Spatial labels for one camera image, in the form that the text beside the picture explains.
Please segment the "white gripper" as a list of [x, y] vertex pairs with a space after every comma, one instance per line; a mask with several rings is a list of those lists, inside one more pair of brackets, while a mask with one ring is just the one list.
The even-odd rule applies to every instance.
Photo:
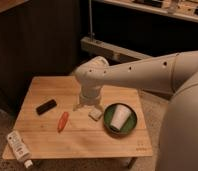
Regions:
[[103, 111], [103, 107], [99, 104], [101, 100], [101, 89], [98, 87], [82, 87], [79, 94], [79, 103], [75, 104], [73, 110], [76, 111], [82, 108], [82, 105], [96, 105], [96, 108]]

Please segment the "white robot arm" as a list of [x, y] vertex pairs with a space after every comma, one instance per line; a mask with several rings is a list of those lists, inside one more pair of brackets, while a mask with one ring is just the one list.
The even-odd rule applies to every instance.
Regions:
[[77, 67], [75, 78], [82, 102], [98, 102], [104, 85], [169, 94], [155, 171], [198, 171], [198, 50], [118, 65], [97, 56]]

